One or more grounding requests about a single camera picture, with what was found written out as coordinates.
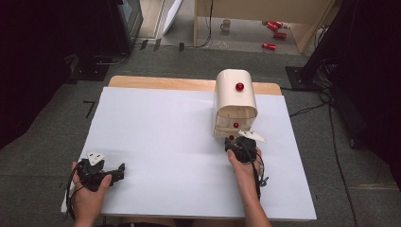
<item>small red sphere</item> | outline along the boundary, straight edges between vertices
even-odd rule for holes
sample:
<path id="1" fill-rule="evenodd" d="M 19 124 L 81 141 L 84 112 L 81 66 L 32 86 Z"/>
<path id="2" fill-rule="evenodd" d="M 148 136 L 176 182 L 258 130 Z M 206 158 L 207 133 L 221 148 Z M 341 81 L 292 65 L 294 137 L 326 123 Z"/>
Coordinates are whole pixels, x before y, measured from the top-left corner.
<path id="1" fill-rule="evenodd" d="M 244 84 L 243 83 L 238 83 L 235 86 L 235 88 L 236 88 L 237 91 L 241 92 L 242 90 L 244 90 Z"/>

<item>red button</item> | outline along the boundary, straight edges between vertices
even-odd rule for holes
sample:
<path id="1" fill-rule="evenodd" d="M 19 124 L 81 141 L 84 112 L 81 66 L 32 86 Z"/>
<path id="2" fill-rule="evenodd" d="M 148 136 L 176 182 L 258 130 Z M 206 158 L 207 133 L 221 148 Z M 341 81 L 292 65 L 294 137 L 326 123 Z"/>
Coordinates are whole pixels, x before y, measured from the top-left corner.
<path id="1" fill-rule="evenodd" d="M 238 83 L 235 86 L 235 88 L 236 88 L 237 91 L 242 92 L 242 90 L 244 90 L 244 84 L 243 83 Z"/>

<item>white floor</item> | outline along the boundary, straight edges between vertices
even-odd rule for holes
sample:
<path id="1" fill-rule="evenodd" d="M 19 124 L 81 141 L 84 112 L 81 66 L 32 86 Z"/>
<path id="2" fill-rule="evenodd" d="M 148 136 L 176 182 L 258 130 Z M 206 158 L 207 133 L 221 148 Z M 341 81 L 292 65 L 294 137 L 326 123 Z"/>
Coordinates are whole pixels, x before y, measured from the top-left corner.
<path id="1" fill-rule="evenodd" d="M 184 0 L 180 11 L 177 14 L 172 26 L 163 35 L 163 28 L 166 22 L 166 16 L 170 10 L 174 0 L 166 0 L 165 8 L 160 21 L 157 39 L 162 39 L 163 45 L 179 45 L 184 43 L 185 46 L 193 46 L 194 34 L 194 1 Z M 280 28 L 279 31 L 287 33 L 284 40 L 273 39 L 273 32 L 266 26 L 262 25 L 261 21 L 246 21 L 246 20 L 231 20 L 229 32 L 223 32 L 220 29 L 223 18 L 212 18 L 212 40 L 205 47 L 212 49 L 227 49 L 246 52 L 266 52 L 271 54 L 288 54 L 301 55 L 295 42 L 292 38 L 290 28 Z M 204 44 L 209 35 L 209 28 L 206 25 L 209 23 L 209 18 L 198 17 L 198 39 L 197 46 Z M 262 48 L 263 42 L 276 44 L 274 51 Z M 154 44 L 154 40 L 149 40 L 150 44 Z M 309 48 L 302 55 L 310 56 L 314 51 L 313 41 Z"/>

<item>white paper sheet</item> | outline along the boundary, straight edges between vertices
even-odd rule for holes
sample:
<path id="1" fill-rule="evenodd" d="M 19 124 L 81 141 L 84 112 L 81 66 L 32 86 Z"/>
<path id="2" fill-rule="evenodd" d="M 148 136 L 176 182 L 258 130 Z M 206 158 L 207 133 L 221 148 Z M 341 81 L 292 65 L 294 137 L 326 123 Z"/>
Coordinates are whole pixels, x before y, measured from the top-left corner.
<path id="1" fill-rule="evenodd" d="M 213 137 L 211 92 L 112 88 L 100 98 L 81 158 L 106 155 L 105 170 L 126 164 L 102 213 L 114 216 L 244 217 L 222 140 Z M 316 219 L 283 96 L 256 95 L 253 130 L 268 184 L 271 219 Z"/>

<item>black stand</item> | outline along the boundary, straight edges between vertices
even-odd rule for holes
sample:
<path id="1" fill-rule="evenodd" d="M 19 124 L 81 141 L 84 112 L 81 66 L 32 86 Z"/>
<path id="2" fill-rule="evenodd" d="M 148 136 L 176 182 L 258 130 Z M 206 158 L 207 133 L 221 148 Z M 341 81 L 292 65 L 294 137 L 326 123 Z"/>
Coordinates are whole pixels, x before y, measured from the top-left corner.
<path id="1" fill-rule="evenodd" d="M 96 61 L 98 63 L 96 63 L 93 58 L 80 58 L 70 79 L 103 81 L 109 70 L 110 65 L 108 63 L 112 62 L 112 59 L 96 58 Z"/>
<path id="2" fill-rule="evenodd" d="M 292 90 L 295 91 L 318 91 L 322 88 L 316 85 L 313 79 L 303 79 L 301 73 L 303 67 L 286 66 L 287 76 L 291 83 Z"/>

